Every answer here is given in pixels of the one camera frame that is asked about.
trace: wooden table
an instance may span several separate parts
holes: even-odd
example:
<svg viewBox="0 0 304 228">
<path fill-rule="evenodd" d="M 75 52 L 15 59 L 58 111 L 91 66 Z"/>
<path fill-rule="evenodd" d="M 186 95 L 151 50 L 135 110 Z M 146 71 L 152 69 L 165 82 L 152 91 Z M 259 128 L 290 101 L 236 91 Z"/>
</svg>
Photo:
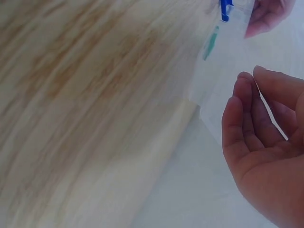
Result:
<svg viewBox="0 0 304 228">
<path fill-rule="evenodd" d="M 218 0 L 0 0 L 0 227 L 128 227 L 195 109 L 168 81 L 189 81 L 217 15 Z"/>
</svg>

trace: white surface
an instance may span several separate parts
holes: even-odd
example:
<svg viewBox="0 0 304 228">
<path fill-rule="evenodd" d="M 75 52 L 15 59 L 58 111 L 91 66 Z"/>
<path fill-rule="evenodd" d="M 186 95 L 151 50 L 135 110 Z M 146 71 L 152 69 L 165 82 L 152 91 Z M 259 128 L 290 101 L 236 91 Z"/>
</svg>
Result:
<svg viewBox="0 0 304 228">
<path fill-rule="evenodd" d="M 274 228 L 240 195 L 197 111 L 132 228 Z"/>
<path fill-rule="evenodd" d="M 220 62 L 218 69 L 227 67 L 220 69 L 225 73 L 210 75 L 201 85 L 206 90 L 216 84 L 208 99 L 198 102 L 200 114 L 198 110 L 193 117 L 133 228 L 275 227 L 246 202 L 234 184 L 219 145 L 221 117 L 237 74 L 243 70 L 262 65 L 304 77 L 303 7 L 304 2 L 298 1 L 293 15 L 277 29 L 239 44 L 229 58 L 233 64 Z"/>
</svg>

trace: open palm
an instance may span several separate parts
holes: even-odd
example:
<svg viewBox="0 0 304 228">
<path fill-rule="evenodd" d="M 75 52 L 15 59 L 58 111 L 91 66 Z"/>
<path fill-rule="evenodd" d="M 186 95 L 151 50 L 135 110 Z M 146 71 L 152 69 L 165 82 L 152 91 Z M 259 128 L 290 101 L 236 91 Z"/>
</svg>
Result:
<svg viewBox="0 0 304 228">
<path fill-rule="evenodd" d="M 256 0 L 246 37 L 268 32 L 292 11 L 295 0 Z"/>
<path fill-rule="evenodd" d="M 256 67 L 254 78 L 238 76 L 223 115 L 224 155 L 239 190 L 280 227 L 304 227 L 303 94 L 303 80 Z"/>
</svg>

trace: fingernail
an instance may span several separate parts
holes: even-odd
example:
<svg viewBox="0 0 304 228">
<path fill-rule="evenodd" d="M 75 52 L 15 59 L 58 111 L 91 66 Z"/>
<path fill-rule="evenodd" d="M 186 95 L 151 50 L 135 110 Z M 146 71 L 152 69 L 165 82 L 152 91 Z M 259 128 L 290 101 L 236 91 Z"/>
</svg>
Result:
<svg viewBox="0 0 304 228">
<path fill-rule="evenodd" d="M 264 67 L 261 67 L 261 66 L 256 66 L 254 69 L 253 69 L 253 74 L 261 74 L 261 73 L 264 73 L 266 71 L 266 68 Z"/>
</svg>

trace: light wood surface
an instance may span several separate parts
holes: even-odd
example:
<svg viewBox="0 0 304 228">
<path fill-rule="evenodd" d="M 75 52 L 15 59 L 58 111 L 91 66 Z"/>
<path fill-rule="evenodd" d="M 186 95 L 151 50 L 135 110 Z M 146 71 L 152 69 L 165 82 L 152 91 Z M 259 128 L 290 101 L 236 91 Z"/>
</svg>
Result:
<svg viewBox="0 0 304 228">
<path fill-rule="evenodd" d="M 191 77 L 217 13 L 0 0 L 0 228 L 128 227 L 195 109 L 167 81 Z"/>
</svg>

